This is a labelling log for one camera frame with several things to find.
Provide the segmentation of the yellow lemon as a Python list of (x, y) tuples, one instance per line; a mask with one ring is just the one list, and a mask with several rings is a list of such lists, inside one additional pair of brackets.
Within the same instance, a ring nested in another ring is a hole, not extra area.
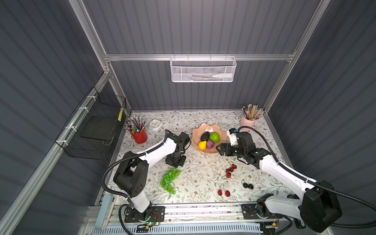
[(201, 141), (201, 142), (198, 144), (198, 147), (199, 147), (201, 150), (205, 150), (206, 147), (207, 147), (207, 141)]

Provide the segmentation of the dark avocado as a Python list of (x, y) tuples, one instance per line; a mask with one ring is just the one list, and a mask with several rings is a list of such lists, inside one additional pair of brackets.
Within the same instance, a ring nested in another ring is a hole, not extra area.
[(210, 135), (211, 135), (210, 132), (208, 131), (204, 132), (200, 137), (200, 141), (207, 142), (210, 139)]

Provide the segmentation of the pink faceted fruit bowl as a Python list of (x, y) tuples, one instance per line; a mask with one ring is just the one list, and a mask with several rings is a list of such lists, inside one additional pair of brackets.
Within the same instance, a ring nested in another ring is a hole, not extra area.
[(207, 154), (218, 153), (216, 147), (226, 143), (227, 134), (222, 131), (217, 124), (202, 124), (199, 128), (193, 129), (192, 144), (195, 148)]

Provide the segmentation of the purple fig fruit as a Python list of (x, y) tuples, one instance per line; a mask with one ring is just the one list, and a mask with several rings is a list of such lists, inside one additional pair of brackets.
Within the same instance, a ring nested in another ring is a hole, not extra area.
[(207, 141), (207, 149), (212, 149), (212, 148), (214, 148), (214, 146), (215, 146), (215, 143), (212, 141), (212, 140), (208, 140)]

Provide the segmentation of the red cherry cluster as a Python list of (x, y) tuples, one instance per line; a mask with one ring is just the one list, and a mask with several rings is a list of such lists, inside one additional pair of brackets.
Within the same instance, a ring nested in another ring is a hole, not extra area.
[(230, 179), (233, 172), (238, 168), (238, 166), (234, 162), (228, 163), (230, 164), (230, 166), (225, 169), (225, 175), (222, 177), (223, 179)]

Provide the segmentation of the green custard apple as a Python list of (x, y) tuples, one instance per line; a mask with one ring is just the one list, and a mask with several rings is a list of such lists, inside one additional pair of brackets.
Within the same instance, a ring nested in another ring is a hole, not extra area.
[(220, 135), (217, 132), (212, 132), (210, 134), (210, 140), (214, 142), (215, 144), (220, 142)]

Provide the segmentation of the green grape bunch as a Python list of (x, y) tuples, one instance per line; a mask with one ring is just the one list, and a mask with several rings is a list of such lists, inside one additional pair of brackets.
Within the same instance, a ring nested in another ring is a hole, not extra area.
[(161, 180), (161, 187), (166, 190), (169, 194), (176, 194), (175, 189), (172, 186), (172, 182), (178, 178), (181, 174), (181, 170), (176, 168), (170, 169), (162, 178)]

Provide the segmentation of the red cherry pair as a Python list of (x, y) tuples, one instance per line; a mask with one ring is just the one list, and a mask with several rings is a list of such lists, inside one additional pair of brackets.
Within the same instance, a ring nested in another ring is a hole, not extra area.
[(217, 194), (219, 196), (225, 196), (225, 197), (230, 197), (231, 196), (231, 193), (229, 190), (227, 190), (224, 186), (220, 186), (218, 191), (217, 191)]

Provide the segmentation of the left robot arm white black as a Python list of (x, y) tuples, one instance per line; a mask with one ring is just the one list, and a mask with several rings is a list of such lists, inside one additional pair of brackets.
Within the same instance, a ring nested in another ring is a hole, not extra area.
[(190, 142), (188, 134), (182, 132), (177, 136), (166, 130), (164, 139), (158, 144), (139, 153), (129, 151), (124, 155), (113, 182), (125, 193), (124, 197), (139, 220), (146, 221), (151, 215), (152, 203), (144, 192), (148, 170), (163, 158), (166, 158), (166, 164), (174, 168), (183, 166), (186, 160), (184, 154)]

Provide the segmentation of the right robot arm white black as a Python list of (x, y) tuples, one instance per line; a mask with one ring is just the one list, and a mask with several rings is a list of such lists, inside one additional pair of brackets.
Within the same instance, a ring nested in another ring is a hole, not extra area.
[(330, 183), (317, 183), (286, 166), (276, 158), (271, 148), (257, 148), (248, 132), (230, 129), (227, 135), (230, 142), (216, 147), (221, 156), (235, 156), (238, 161), (270, 174), (293, 192), (290, 198), (280, 198), (275, 193), (260, 197), (255, 206), (258, 217), (267, 219), (272, 214), (292, 217), (321, 233), (342, 216)]

